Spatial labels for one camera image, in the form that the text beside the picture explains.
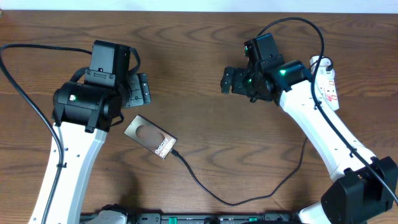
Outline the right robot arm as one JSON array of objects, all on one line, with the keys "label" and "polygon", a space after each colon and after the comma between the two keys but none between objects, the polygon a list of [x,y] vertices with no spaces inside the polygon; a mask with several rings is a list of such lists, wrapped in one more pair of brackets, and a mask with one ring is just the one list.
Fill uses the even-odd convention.
[{"label": "right robot arm", "polygon": [[251,102],[274,101],[301,127],[326,165],[332,186],[321,200],[301,209],[302,223],[366,223],[393,206],[397,164],[379,159],[362,145],[330,102],[333,80],[311,80],[312,73],[294,60],[284,62],[272,34],[244,44],[247,68],[226,67],[222,93],[246,95]]}]

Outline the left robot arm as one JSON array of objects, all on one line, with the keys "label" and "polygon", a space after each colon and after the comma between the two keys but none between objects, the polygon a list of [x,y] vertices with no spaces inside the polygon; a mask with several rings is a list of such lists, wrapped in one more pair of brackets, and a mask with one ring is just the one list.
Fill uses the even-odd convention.
[{"label": "left robot arm", "polygon": [[53,96],[51,153],[30,223],[78,223],[90,174],[115,118],[151,102],[137,50],[96,40],[89,67],[77,70]]}]

